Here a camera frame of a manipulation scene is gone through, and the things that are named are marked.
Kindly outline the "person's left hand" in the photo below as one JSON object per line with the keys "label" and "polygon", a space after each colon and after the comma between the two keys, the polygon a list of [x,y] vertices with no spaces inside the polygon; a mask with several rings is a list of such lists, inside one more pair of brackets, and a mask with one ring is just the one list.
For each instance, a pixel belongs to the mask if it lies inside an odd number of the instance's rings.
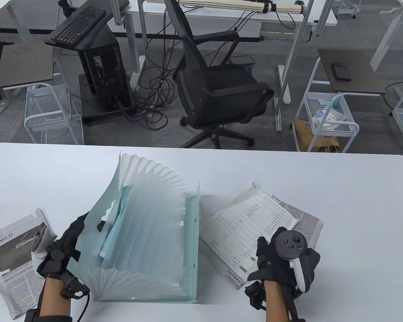
{"label": "person's left hand", "polygon": [[64,231],[61,238],[47,247],[45,259],[39,264],[36,272],[43,278],[62,280],[63,275],[68,274],[67,269],[71,258],[79,260],[80,252],[75,246],[80,233],[84,229],[84,221],[89,213],[79,216]]}

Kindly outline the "person's right hand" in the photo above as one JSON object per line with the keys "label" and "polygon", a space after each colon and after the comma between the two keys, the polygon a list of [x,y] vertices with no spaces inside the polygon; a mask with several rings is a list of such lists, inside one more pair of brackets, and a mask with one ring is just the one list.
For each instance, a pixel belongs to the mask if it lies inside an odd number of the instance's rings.
{"label": "person's right hand", "polygon": [[302,293],[310,290],[321,259],[300,232],[282,226],[269,242],[258,238],[256,256],[257,271],[249,274],[248,281],[275,281]]}

